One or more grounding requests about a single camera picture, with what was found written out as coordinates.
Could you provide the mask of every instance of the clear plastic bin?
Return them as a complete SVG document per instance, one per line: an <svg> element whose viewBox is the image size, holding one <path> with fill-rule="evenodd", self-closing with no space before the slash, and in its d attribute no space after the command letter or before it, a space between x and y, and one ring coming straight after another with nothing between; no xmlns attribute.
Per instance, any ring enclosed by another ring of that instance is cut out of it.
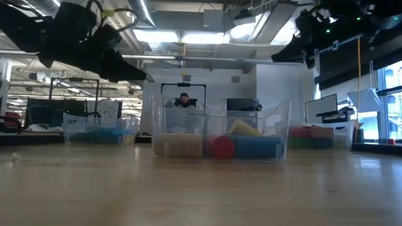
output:
<svg viewBox="0 0 402 226"><path fill-rule="evenodd" d="M354 122L290 126L290 149L350 149Z"/></svg>
<svg viewBox="0 0 402 226"><path fill-rule="evenodd" d="M241 112L178 109L167 97L151 99L152 144L159 158L285 159L290 102Z"/></svg>
<svg viewBox="0 0 402 226"><path fill-rule="evenodd" d="M138 132L138 119L102 119L63 115L65 142L81 143L134 143Z"/></svg>

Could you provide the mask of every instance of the blue foam block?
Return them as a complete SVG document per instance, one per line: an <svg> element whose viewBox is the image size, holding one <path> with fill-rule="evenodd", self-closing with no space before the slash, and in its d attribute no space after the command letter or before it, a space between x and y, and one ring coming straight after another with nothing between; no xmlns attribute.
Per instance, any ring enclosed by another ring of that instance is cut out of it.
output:
<svg viewBox="0 0 402 226"><path fill-rule="evenodd" d="M241 159L277 158L277 145L281 145L279 137L233 136L234 157Z"/></svg>

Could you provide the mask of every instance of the white board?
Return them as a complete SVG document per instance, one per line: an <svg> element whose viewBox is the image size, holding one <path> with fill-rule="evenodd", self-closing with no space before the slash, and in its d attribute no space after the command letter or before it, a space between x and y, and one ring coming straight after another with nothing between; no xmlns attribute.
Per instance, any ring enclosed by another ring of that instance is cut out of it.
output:
<svg viewBox="0 0 402 226"><path fill-rule="evenodd" d="M305 104L306 123L322 123L322 117L317 114L338 110L337 95L330 95Z"/></svg>

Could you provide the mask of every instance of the desk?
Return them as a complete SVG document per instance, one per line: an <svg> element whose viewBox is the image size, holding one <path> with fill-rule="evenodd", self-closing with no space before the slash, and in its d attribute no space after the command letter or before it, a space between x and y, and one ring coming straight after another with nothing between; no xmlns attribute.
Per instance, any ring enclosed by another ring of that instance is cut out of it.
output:
<svg viewBox="0 0 402 226"><path fill-rule="evenodd" d="M149 144L2 149L1 225L402 225L394 156L297 150L269 164L163 161Z"/></svg>

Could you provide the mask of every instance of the person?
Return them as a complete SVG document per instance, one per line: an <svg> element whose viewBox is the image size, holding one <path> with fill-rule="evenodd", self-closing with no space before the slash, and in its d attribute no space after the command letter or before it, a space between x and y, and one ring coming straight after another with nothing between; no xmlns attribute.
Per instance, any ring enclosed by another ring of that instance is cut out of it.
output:
<svg viewBox="0 0 402 226"><path fill-rule="evenodd" d="M184 108L184 109L196 109L196 107L190 104L190 98L186 93L180 94L180 105L177 105L177 108Z"/></svg>

